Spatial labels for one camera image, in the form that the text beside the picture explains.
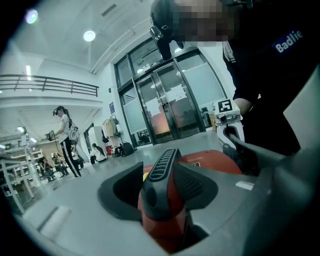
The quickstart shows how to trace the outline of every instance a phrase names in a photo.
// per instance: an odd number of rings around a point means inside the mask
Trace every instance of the hanging clothes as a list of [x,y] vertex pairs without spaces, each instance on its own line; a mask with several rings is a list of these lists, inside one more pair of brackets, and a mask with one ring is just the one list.
[[117,132],[117,127],[116,127],[116,122],[115,119],[110,117],[106,122],[105,122],[105,131],[106,131],[106,136],[111,137],[114,136]]
[[120,142],[118,141],[118,137],[117,137],[117,136],[111,136],[111,137],[109,137],[109,139],[110,139],[111,145],[112,145],[114,148],[120,146]]

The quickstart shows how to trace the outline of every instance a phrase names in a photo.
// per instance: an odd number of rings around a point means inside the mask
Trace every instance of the bag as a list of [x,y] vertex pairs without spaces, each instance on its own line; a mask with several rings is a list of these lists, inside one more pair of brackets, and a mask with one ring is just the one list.
[[108,142],[109,142],[109,140],[108,140],[104,135],[102,135],[102,141],[103,141],[104,143],[108,143]]
[[112,156],[112,146],[106,146],[105,150],[106,150],[108,156]]
[[71,127],[68,130],[68,137],[71,141],[71,145],[76,145],[78,142],[78,129],[76,128],[75,124],[72,122]]
[[126,157],[131,155],[134,152],[134,148],[129,142],[124,142],[122,146],[122,156]]
[[122,146],[120,144],[120,146],[117,146],[114,148],[114,154],[117,156],[117,157],[120,157],[123,153],[123,149],[122,149]]

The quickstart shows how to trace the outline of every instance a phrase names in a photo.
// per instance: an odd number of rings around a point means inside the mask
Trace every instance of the window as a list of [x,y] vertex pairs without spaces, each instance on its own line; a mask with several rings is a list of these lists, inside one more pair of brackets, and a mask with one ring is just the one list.
[[134,147],[151,142],[134,87],[122,96],[122,105]]
[[130,53],[134,74],[139,74],[145,67],[161,60],[156,43],[150,39]]
[[90,125],[90,127],[88,129],[85,130],[85,132],[83,133],[84,135],[84,140],[85,140],[85,145],[88,149],[89,154],[91,153],[91,145],[90,145],[90,140],[89,140],[89,130],[90,128],[94,127],[94,123],[92,123]]
[[205,126],[210,127],[209,112],[214,110],[215,102],[226,98],[215,73],[199,54],[178,61],[178,65],[190,85]]
[[119,79],[119,87],[122,86],[125,82],[127,82],[131,77],[131,69],[128,64],[128,59],[125,57],[121,60],[117,65],[118,79]]

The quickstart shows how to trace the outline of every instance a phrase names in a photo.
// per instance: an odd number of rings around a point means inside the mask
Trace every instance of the white shirt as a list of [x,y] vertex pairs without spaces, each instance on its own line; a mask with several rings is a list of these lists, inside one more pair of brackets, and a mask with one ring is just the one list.
[[78,160],[79,159],[77,150],[75,150],[75,152],[73,152],[73,150],[72,150],[71,153],[72,153],[73,160]]
[[107,157],[100,153],[100,151],[94,147],[92,147],[92,151],[90,153],[90,157],[95,156],[96,160],[98,162],[102,161],[103,159],[106,159]]
[[69,117],[66,114],[63,114],[63,116],[61,117],[60,129],[63,129],[63,132],[59,135],[59,143],[68,138]]

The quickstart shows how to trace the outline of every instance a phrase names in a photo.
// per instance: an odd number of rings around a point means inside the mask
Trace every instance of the floor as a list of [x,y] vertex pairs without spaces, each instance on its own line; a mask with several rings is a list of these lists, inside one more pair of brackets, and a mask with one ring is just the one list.
[[[48,197],[58,188],[67,186],[74,180],[86,179],[88,176],[100,172],[112,171],[112,173],[116,174],[125,170],[126,167],[136,164],[137,162],[143,162],[145,166],[152,165],[165,150],[171,148],[179,149],[182,155],[204,150],[222,150],[218,142],[217,134],[214,131],[207,131],[183,139],[172,140],[166,143],[141,148],[126,157],[111,156],[107,161],[93,165],[90,163],[84,163],[84,169],[80,171],[82,177],[79,178],[74,177],[71,171],[69,171],[70,175],[62,178],[60,178],[58,173],[55,173],[57,180],[49,183],[46,180],[42,181],[42,186],[40,188],[32,189],[34,198],[30,198],[28,193],[19,193],[18,197],[23,205],[23,208],[27,210],[32,208],[36,202]],[[14,213],[21,214],[14,202],[10,202],[10,205]]]

